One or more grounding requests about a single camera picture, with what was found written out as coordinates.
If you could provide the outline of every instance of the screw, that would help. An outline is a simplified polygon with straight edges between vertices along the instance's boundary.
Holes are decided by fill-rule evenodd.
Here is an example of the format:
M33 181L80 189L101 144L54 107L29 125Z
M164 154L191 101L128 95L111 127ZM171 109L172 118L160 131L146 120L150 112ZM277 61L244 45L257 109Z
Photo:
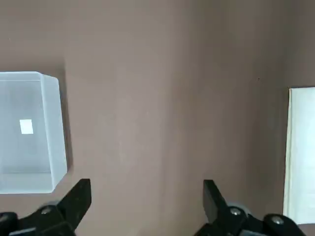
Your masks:
M275 215L271 218L271 220L276 223L277 225L283 225L284 224L284 220L281 219L281 217Z
M241 214L241 211L237 208L231 208L230 211L233 215L240 215Z
M41 211L41 213L42 213L43 215L46 215L46 214L48 214L49 212L51 212L51 209L50 209L49 207L45 207L45 208Z
M5 221L5 220L7 220L8 218L9 218L8 215L2 214L2 215L0 216L0 222L3 222L3 221Z

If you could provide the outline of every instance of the clear plastic box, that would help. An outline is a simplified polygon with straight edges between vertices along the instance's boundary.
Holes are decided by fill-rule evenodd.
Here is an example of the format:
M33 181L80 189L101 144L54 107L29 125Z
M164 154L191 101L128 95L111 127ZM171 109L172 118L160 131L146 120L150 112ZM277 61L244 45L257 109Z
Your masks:
M51 193L66 172L58 79L0 72L0 194Z

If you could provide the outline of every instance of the metal bolt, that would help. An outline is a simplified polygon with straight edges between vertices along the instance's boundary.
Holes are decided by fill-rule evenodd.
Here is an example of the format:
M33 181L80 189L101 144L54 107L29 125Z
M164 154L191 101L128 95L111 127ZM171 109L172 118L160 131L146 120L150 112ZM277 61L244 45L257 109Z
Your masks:
M7 220L9 217L6 214L2 214L2 216L0 216L0 222L3 222L5 220Z
M240 215L241 214L241 211L237 208L231 208L230 211L233 215Z
M275 215L271 218L271 220L276 223L277 225L283 225L284 224L284 220L281 219L281 217Z
M46 214L48 214L49 212L51 212L50 207L45 207L45 208L41 211L41 213L42 213L43 215L46 215Z

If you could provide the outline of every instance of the table surface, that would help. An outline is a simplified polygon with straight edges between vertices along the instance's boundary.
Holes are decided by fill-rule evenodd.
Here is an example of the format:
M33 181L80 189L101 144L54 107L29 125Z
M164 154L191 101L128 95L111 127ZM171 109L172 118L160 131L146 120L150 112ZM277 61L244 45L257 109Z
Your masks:
M78 235L189 236L211 178L256 216L281 212L281 31L265 36L281 25L229 4L3 1L0 70L59 79L69 171L52 194L1 195L0 211L25 216L90 178Z

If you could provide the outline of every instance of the white label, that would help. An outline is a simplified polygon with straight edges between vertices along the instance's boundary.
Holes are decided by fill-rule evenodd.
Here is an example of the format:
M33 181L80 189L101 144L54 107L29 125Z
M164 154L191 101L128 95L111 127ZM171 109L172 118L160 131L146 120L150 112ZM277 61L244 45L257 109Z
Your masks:
M33 134L33 125L31 119L21 119L20 126L22 134Z

